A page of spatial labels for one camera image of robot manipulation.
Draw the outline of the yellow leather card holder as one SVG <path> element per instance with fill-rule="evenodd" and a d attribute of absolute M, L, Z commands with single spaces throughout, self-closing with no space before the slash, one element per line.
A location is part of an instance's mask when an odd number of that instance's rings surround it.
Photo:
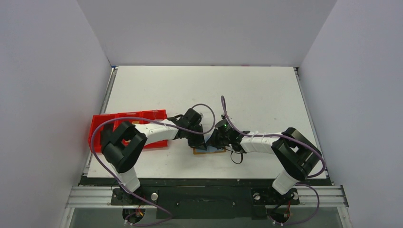
<path fill-rule="evenodd" d="M 192 148 L 192 153 L 194 155 L 206 155 L 206 154 L 216 154 L 216 153 L 227 152 L 227 150 L 224 148 L 217 149 L 215 147 L 208 146 L 205 142 L 201 143 L 199 145 L 193 146 L 191 148 Z"/>

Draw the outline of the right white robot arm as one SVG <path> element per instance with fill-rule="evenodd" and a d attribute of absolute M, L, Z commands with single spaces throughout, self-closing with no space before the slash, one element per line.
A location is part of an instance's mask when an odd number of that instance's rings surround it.
<path fill-rule="evenodd" d="M 283 171 L 268 190 L 269 199 L 275 203 L 284 200 L 289 190 L 298 182 L 309 178 L 318 162 L 323 161 L 320 150 L 293 127 L 275 134 L 241 132 L 223 119 L 215 125 L 206 144 L 217 149 L 231 147 L 234 152 L 242 154 L 274 154 L 283 166 Z"/>

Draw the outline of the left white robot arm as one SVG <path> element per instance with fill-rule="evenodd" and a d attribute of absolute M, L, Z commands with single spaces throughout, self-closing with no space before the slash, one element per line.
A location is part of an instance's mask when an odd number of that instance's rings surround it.
<path fill-rule="evenodd" d="M 117 127 L 107 124 L 103 128 L 101 153 L 112 165 L 118 183 L 124 187 L 123 198 L 129 204 L 138 203 L 142 197 L 134 166 L 144 147 L 163 140 L 185 138 L 189 147 L 206 150 L 201 120 L 201 114 L 190 108 L 185 114 L 156 123 L 133 124 L 124 120 Z"/>

